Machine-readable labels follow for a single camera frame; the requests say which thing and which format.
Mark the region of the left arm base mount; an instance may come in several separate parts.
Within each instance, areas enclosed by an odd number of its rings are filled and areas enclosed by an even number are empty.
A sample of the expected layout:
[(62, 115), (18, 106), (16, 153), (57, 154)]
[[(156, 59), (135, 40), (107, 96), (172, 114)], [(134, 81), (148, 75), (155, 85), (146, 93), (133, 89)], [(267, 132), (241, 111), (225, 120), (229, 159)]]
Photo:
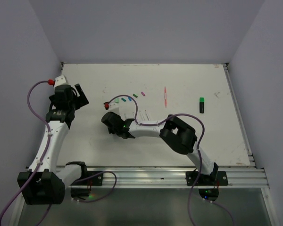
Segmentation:
[(92, 188), (102, 186), (103, 173), (100, 171), (87, 171), (83, 174), (75, 173), (67, 174), (66, 176), (60, 175), (66, 187), (70, 188), (71, 198), (74, 200), (87, 201), (97, 199), (93, 194)]

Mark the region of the aluminium rail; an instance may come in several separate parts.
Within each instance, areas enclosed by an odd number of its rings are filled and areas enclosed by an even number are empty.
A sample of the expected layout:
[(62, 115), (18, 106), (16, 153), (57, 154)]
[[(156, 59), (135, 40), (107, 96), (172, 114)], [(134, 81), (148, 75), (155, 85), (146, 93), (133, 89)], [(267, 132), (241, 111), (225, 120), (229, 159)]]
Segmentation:
[[(88, 171), (112, 171), (116, 188), (189, 188), (187, 172), (194, 167), (88, 167)], [(219, 188), (268, 188), (263, 169), (254, 167), (220, 168)]]

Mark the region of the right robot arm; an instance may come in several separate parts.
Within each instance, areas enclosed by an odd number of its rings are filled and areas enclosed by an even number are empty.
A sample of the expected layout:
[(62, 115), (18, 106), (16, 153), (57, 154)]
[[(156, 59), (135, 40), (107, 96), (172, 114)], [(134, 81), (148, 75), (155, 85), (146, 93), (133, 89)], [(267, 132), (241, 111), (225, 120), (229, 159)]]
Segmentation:
[[(180, 119), (180, 116), (191, 117), (200, 123), (202, 127), (200, 137), (196, 136), (196, 130)], [(120, 115), (108, 112), (102, 117), (101, 122), (107, 126), (110, 134), (123, 139), (158, 137), (174, 152), (186, 155), (194, 163), (204, 184), (211, 185), (217, 180), (218, 165), (210, 160), (200, 146), (205, 126), (199, 118), (186, 113), (178, 113), (171, 114), (162, 121), (146, 123), (137, 122), (135, 119), (122, 120)]]

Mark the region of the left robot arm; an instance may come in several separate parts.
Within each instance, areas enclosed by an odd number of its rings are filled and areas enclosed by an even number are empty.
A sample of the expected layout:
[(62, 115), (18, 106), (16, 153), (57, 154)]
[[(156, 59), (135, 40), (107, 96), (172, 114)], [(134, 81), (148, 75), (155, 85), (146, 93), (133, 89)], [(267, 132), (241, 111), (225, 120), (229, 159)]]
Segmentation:
[(68, 134), (75, 111), (87, 105), (81, 86), (58, 85), (49, 97), (50, 108), (45, 118), (45, 132), (33, 163), (17, 178), (20, 191), (28, 205), (61, 204), (66, 189), (76, 182), (83, 185), (89, 174), (83, 161), (71, 161), (57, 171), (58, 156)]

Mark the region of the black green highlighter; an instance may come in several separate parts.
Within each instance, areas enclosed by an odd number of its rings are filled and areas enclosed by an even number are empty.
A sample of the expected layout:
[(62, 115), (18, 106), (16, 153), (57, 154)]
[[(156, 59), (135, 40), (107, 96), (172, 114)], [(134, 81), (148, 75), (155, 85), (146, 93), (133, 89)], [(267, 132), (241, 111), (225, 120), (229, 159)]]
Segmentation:
[(204, 106), (205, 106), (205, 98), (204, 97), (200, 97), (199, 100), (199, 111), (200, 113), (204, 113)]

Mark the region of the pink pen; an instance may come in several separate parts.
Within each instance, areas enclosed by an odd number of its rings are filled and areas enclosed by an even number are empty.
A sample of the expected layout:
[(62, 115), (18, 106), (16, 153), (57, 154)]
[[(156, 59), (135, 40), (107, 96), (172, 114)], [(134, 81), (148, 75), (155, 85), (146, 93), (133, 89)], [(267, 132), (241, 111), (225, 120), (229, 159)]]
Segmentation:
[(164, 106), (167, 108), (167, 90), (166, 87), (164, 87)]

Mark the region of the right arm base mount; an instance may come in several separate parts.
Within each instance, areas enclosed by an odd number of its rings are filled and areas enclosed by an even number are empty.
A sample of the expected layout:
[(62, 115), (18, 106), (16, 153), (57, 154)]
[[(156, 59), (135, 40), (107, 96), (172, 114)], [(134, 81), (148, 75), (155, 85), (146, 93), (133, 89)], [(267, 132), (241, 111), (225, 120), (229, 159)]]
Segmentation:
[(199, 194), (202, 198), (208, 201), (216, 201), (219, 197), (219, 187), (228, 186), (228, 178), (225, 171), (220, 171), (216, 163), (214, 163), (213, 171), (210, 175), (200, 174), (196, 186), (209, 188), (199, 188)]

